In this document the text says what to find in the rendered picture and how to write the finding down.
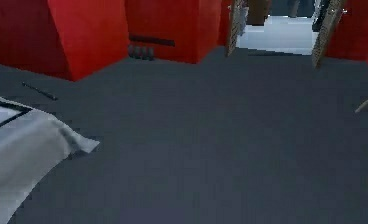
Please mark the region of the grey dumbbell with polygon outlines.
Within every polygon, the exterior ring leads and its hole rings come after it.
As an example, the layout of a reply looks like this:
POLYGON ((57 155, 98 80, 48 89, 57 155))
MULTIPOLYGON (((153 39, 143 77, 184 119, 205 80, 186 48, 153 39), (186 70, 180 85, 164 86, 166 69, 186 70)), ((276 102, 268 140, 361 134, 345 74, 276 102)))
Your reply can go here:
POLYGON ((143 47, 141 49, 141 59, 142 60, 154 60, 154 49, 150 47, 143 47))
POLYGON ((131 58, 140 59, 141 58, 141 48, 139 46, 129 45, 128 55, 131 58))

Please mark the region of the black wall rail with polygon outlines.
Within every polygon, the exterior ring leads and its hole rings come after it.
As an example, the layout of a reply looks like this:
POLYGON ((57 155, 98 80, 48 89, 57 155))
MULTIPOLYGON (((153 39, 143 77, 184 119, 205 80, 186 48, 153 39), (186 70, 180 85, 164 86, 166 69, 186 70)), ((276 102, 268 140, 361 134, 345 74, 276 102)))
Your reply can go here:
POLYGON ((133 42, 142 42, 142 43, 150 43, 150 44, 158 44, 158 45, 163 45, 163 46, 175 47, 174 40, 162 39, 162 38, 157 38, 157 37, 129 34, 129 40, 133 42))

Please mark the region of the brown cabinet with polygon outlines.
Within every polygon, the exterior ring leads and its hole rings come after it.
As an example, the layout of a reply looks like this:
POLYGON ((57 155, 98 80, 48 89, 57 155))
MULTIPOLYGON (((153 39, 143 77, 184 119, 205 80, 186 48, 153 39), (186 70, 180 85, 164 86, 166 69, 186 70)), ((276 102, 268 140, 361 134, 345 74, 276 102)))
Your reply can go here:
POLYGON ((263 26, 268 18, 272 0, 248 0, 247 24, 263 26))

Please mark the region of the black thin rod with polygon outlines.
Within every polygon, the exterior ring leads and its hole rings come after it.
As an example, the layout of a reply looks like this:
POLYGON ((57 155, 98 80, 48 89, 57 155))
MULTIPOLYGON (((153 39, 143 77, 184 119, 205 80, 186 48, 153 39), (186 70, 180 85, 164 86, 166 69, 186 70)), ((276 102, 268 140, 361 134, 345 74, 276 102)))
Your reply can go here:
POLYGON ((49 98, 51 100, 54 100, 54 101, 58 100, 58 98, 56 96, 54 96, 54 95, 52 95, 52 94, 50 94, 50 93, 48 93, 46 91, 43 91, 41 89, 38 89, 38 88, 36 88, 34 86, 31 86, 31 85, 29 85, 29 84, 27 84, 25 82, 22 82, 22 85, 25 86, 25 87, 27 87, 27 88, 30 88, 30 89, 32 89, 32 90, 34 90, 36 92, 38 92, 39 94, 44 95, 45 97, 47 97, 47 98, 49 98))

